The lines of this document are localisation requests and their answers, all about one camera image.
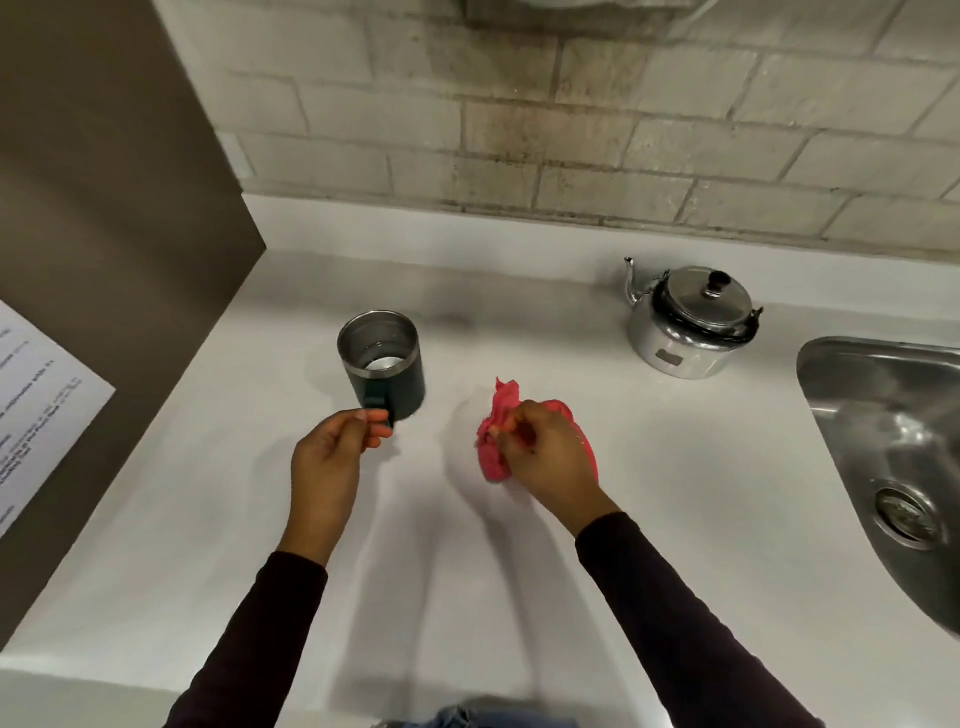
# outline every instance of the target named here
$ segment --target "white countertop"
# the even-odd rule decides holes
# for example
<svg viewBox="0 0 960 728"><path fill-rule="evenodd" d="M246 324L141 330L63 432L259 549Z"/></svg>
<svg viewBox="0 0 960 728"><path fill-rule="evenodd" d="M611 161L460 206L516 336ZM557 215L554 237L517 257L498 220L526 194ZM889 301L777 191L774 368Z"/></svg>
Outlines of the white countertop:
<svg viewBox="0 0 960 728"><path fill-rule="evenodd" d="M497 695L669 725L572 540L479 472L499 376L570 405L611 496L830 728L955 728L960 643L874 554L796 356L825 335L956 344L960 324L770 305L691 382L634 354L613 290L293 252L261 259L0 667L186 688L279 539L296 440L355 405L336 334L375 307L418 326L427 399L365 457L290 707L420 718Z"/></svg>

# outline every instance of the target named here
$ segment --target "kettle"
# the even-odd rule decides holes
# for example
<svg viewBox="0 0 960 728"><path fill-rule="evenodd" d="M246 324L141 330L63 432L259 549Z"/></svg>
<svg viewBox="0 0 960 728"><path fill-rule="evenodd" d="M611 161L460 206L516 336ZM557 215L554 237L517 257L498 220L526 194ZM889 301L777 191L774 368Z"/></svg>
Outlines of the kettle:
<svg viewBox="0 0 960 728"><path fill-rule="evenodd" d="M634 260L626 262L625 291L634 310L627 336L654 369L681 379L714 376L756 337L763 309L754 309L747 290L723 271L668 270L638 294Z"/></svg>

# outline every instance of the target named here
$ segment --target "forearm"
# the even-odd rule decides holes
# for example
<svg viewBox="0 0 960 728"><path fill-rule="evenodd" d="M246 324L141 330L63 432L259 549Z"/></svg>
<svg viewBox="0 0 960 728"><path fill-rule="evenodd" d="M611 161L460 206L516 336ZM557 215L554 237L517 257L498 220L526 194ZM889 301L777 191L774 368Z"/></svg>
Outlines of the forearm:
<svg viewBox="0 0 960 728"><path fill-rule="evenodd" d="M274 553L167 728L269 728L293 684L310 625L326 586L326 570L291 553Z"/></svg>
<svg viewBox="0 0 960 728"><path fill-rule="evenodd" d="M577 552L675 728L821 728L626 514L587 526Z"/></svg>

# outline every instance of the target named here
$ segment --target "dark green mug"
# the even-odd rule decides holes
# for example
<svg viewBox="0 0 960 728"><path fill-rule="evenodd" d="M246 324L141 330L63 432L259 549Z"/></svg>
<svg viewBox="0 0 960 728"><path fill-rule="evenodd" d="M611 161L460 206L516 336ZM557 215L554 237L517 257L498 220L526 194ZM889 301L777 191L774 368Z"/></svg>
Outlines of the dark green mug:
<svg viewBox="0 0 960 728"><path fill-rule="evenodd" d="M426 395L420 338L402 313L368 311L347 322L337 351L364 409L390 412L390 426L420 409Z"/></svg>

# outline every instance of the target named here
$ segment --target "sink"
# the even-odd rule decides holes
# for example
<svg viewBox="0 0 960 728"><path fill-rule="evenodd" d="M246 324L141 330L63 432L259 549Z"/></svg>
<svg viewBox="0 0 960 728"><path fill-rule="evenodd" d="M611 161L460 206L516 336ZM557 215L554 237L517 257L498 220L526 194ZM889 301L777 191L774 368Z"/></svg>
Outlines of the sink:
<svg viewBox="0 0 960 728"><path fill-rule="evenodd" d="M876 555L960 635L960 351L817 339L797 376Z"/></svg>

